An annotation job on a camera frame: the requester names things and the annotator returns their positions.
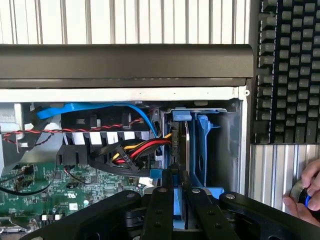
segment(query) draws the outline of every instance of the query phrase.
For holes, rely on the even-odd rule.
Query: keyboard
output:
[[[260,3],[252,142],[320,143],[320,0]]]

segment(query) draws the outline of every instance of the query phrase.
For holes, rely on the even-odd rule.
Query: red wire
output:
[[[134,158],[135,156],[137,156],[139,153],[143,152],[146,148],[154,145],[154,144],[166,144],[166,143],[171,143],[171,141],[169,140],[154,140],[151,142],[148,142],[147,144],[143,145],[142,147],[140,147],[137,151],[135,151],[134,153],[132,153],[130,155],[130,158]],[[117,161],[115,161],[116,164],[125,164],[125,160],[123,159],[118,159]]]
[[[129,122],[130,125],[134,123],[141,122],[142,118],[138,118],[136,120],[133,120]],[[15,141],[12,141],[8,139],[11,135],[18,135],[18,134],[23,134],[23,133],[30,133],[30,134],[42,134],[42,133],[50,133],[50,134],[59,134],[59,133],[88,133],[88,132],[95,132],[95,131],[101,131],[103,129],[112,129],[112,128],[121,128],[123,127],[123,124],[113,124],[113,125],[106,125],[106,126],[101,126],[101,127],[93,127],[91,129],[73,129],[73,128],[63,128],[63,129],[54,129],[54,130],[49,130],[49,129],[44,129],[44,130],[33,130],[33,129],[28,129],[28,130],[18,130],[18,131],[12,131],[8,132],[3,136],[3,140],[5,140],[8,143],[16,144]]]

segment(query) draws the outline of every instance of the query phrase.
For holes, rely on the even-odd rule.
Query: corrugated wall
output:
[[[3,44],[243,44],[250,0],[0,0]],[[284,210],[314,145],[253,146],[251,196]]]

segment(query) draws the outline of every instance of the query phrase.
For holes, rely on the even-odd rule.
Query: white louvered background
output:
[[[3,44],[243,44],[250,0],[1,0]]]

